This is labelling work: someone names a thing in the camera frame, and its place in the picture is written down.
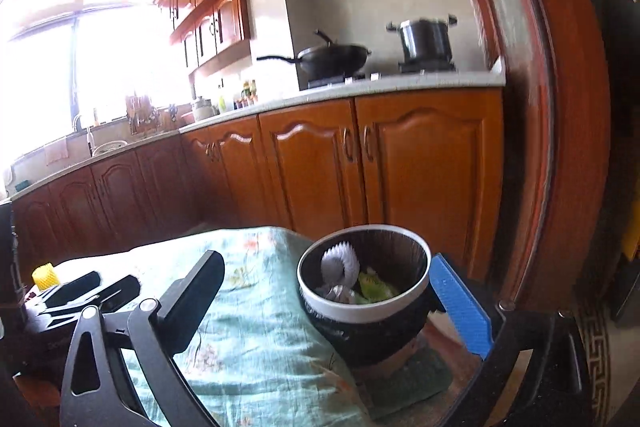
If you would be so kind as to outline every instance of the wall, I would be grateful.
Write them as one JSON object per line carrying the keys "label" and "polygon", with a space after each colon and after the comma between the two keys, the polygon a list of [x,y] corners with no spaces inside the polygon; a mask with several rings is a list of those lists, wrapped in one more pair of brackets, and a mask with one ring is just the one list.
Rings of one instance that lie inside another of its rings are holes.
{"label": "wall", "polygon": [[386,74],[398,73],[398,62],[403,61],[400,38],[386,31],[388,22],[446,19],[451,13],[458,17],[458,26],[449,31],[457,69],[486,69],[470,0],[287,0],[287,9],[295,53],[321,44],[312,35],[317,27],[338,42],[369,48],[364,71]]}

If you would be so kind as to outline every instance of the stove burner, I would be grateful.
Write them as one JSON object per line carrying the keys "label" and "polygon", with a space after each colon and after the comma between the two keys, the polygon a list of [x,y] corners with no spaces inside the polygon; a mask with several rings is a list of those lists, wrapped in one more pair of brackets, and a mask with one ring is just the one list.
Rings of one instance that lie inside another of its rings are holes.
{"label": "stove burner", "polygon": [[446,60],[423,59],[410,62],[399,62],[400,73],[434,73],[435,71],[455,71],[456,65]]}

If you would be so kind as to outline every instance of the countertop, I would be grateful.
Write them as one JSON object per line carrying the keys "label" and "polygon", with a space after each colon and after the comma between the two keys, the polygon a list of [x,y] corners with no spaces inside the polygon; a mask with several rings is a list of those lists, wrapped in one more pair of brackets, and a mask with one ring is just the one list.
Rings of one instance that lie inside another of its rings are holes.
{"label": "countertop", "polygon": [[504,63],[498,60],[492,71],[479,71],[477,73],[425,73],[425,74],[402,74],[393,76],[384,76],[380,80],[361,80],[352,84],[340,84],[338,86],[317,87],[316,89],[307,89],[295,95],[285,98],[271,100],[269,102],[261,102],[238,110],[224,112],[207,120],[202,120],[178,130],[172,130],[150,136],[148,138],[130,143],[120,149],[88,158],[80,163],[72,165],[62,171],[50,174],[36,183],[24,188],[17,194],[11,196],[11,200],[15,201],[37,188],[46,185],[70,172],[74,172],[82,167],[86,167],[98,161],[105,160],[117,154],[130,151],[136,147],[147,145],[149,143],[161,140],[177,134],[184,134],[189,131],[201,129],[209,125],[222,123],[225,121],[236,120],[254,114],[260,114],[267,111],[283,109],[286,107],[294,107],[304,105],[305,103],[324,102],[326,100],[338,100],[340,98],[350,98],[352,96],[366,96],[369,94],[381,94],[385,92],[405,91],[412,89],[449,89],[456,87],[503,87],[506,84],[504,74]]}

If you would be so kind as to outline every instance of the yellow object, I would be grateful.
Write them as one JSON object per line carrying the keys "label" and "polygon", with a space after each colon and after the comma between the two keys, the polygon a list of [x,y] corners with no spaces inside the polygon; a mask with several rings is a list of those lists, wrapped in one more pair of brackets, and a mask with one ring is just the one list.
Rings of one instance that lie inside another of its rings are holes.
{"label": "yellow object", "polygon": [[56,272],[53,271],[51,263],[37,267],[31,276],[33,277],[33,282],[36,283],[36,286],[40,291],[51,288],[56,284],[60,284],[60,279],[58,279]]}

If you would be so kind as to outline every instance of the cabinet handle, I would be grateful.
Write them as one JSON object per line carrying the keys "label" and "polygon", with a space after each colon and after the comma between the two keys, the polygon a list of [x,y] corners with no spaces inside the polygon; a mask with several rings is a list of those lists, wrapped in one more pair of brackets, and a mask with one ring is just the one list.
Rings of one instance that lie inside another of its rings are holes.
{"label": "cabinet handle", "polygon": [[372,162],[373,155],[371,154],[370,143],[369,143],[370,134],[371,134],[371,128],[368,125],[364,126],[364,132],[362,133],[363,135],[362,143],[364,146],[364,153],[367,155],[367,160]]}
{"label": "cabinet handle", "polygon": [[347,156],[347,161],[353,163],[353,139],[351,137],[351,129],[342,131],[342,149],[344,155]]}

